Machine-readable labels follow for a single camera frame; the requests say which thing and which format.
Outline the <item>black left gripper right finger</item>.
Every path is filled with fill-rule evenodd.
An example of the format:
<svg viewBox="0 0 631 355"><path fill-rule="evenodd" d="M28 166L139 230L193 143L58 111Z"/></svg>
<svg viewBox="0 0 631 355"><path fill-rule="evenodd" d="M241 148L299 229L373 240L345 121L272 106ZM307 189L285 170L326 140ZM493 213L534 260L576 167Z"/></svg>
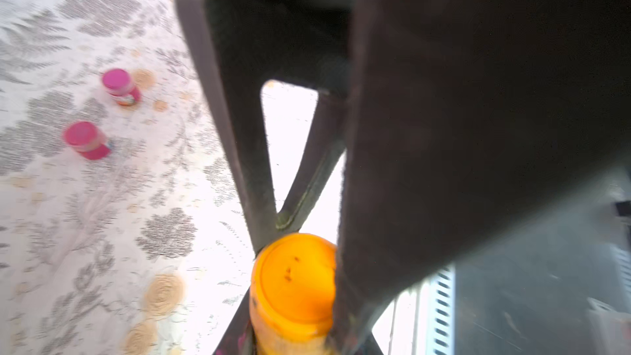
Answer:
<svg viewBox="0 0 631 355"><path fill-rule="evenodd" d="M373 334L369 334L366 340L358 347L355 355L383 355Z"/></svg>

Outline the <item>orange paint jar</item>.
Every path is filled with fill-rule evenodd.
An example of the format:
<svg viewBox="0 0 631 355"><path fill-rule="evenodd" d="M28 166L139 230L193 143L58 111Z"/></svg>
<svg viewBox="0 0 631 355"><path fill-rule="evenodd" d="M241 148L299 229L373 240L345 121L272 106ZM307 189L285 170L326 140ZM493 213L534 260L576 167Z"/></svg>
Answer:
<svg viewBox="0 0 631 355"><path fill-rule="evenodd" d="M251 274L249 312L258 354L331 354L336 246L292 233L267 246Z"/></svg>

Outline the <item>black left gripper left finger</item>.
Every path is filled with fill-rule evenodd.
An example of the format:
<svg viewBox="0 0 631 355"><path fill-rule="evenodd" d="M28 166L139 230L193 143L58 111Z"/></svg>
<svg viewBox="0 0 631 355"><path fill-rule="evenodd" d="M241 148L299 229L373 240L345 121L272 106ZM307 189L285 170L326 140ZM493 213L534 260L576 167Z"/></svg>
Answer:
<svg viewBox="0 0 631 355"><path fill-rule="evenodd" d="M256 337L251 325L249 295L248 290L215 349L214 355L256 354Z"/></svg>

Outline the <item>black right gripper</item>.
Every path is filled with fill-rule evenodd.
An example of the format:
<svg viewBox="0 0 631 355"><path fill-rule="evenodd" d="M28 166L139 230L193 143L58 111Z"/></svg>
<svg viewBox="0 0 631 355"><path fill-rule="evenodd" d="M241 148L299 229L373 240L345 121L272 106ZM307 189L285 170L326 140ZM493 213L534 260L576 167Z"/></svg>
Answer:
<svg viewBox="0 0 631 355"><path fill-rule="evenodd" d="M354 4L176 0L255 251L302 228L344 152ZM261 103L269 81L318 92L302 159L282 206L275 202Z"/></svg>

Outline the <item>magenta paint jar with label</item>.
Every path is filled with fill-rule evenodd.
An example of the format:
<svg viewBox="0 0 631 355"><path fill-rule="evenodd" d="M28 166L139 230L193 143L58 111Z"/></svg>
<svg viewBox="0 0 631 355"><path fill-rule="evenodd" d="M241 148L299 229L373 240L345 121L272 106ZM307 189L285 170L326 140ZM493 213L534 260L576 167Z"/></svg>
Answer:
<svg viewBox="0 0 631 355"><path fill-rule="evenodd" d="M120 68L108 70L102 75L101 83L120 106L133 106L141 101L141 92L126 70Z"/></svg>

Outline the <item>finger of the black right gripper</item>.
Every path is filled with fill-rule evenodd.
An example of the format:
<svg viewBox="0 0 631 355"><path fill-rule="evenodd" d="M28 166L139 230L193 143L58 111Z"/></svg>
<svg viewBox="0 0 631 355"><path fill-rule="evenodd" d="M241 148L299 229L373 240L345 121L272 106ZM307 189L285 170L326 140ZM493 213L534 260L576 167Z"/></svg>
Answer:
<svg viewBox="0 0 631 355"><path fill-rule="evenodd" d="M328 342L630 153L630 0L357 0Z"/></svg>

